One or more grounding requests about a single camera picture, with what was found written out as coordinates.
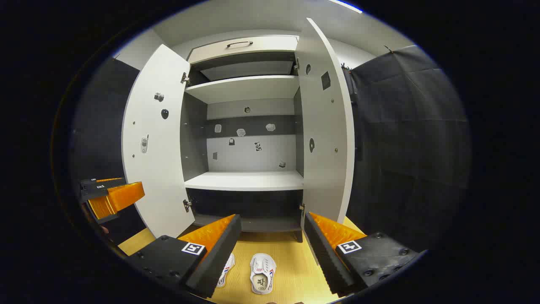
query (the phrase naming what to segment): ceiling light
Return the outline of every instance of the ceiling light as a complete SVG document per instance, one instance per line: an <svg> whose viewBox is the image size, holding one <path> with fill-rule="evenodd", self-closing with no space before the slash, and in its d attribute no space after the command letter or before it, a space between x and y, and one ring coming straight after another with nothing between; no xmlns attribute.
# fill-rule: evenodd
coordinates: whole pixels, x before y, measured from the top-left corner
<svg viewBox="0 0 540 304"><path fill-rule="evenodd" d="M345 6L346 8L348 8L350 10L353 10L353 11L357 12L358 14L362 13L361 10L359 10L359 9L355 8L354 6L352 6L350 4L347 4L345 2L341 2L341 1L338 1L338 0L329 0L329 1L337 3L337 4L341 5L341 6Z"/></svg>

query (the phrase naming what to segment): yellow floor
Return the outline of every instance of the yellow floor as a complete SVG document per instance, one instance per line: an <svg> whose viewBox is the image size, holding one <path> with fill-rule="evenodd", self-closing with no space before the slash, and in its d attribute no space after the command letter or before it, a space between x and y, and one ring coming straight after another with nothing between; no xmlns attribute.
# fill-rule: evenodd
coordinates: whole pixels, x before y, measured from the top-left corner
<svg viewBox="0 0 540 304"><path fill-rule="evenodd" d="M358 229L345 217L343 224ZM155 240L146 228L119 245L131 255ZM256 253L269 254L277 264L273 291L267 295L254 294L249 281L251 257ZM315 263L305 238L298 243L293 233L241 233L233 249L236 265L227 274L224 288L216 288L208 299L217 304L323 304L335 301L326 284L320 266Z"/></svg>

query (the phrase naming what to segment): drawer handle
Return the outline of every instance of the drawer handle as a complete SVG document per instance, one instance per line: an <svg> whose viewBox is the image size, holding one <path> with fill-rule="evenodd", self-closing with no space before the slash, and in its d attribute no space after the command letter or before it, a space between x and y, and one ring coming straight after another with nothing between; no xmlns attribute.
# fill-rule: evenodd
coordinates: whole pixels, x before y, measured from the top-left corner
<svg viewBox="0 0 540 304"><path fill-rule="evenodd" d="M232 46L233 44L237 44L237 43L246 43L246 42L249 42L249 45L252 45L252 44L253 44L253 41L240 41L240 42L230 43L230 44L227 45L227 47L230 47L230 46Z"/></svg>

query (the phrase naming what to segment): cabinet leg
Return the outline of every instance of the cabinet leg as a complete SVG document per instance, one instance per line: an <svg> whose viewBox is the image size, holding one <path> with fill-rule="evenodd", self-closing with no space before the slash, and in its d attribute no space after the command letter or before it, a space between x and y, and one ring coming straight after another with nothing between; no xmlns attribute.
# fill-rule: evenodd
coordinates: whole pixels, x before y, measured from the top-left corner
<svg viewBox="0 0 540 304"><path fill-rule="evenodd" d="M298 243L303 242L302 230L294 231L293 233Z"/></svg>

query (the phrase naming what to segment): sneaker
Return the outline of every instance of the sneaker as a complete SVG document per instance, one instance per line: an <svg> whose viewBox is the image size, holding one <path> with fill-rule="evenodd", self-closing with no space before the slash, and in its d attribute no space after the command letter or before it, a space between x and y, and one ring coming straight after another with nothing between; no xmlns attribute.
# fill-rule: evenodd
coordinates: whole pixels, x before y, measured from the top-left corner
<svg viewBox="0 0 540 304"><path fill-rule="evenodd" d="M229 259L225 263L225 267L223 268L223 272L221 273L221 276L219 277L217 288L222 288L225 286L225 277L227 276L227 273L231 268L234 266L234 255L231 253L229 256Z"/></svg>
<svg viewBox="0 0 540 304"><path fill-rule="evenodd" d="M257 253L251 258L251 290L256 294L272 292L272 283L276 264L274 259L266 253Z"/></svg>

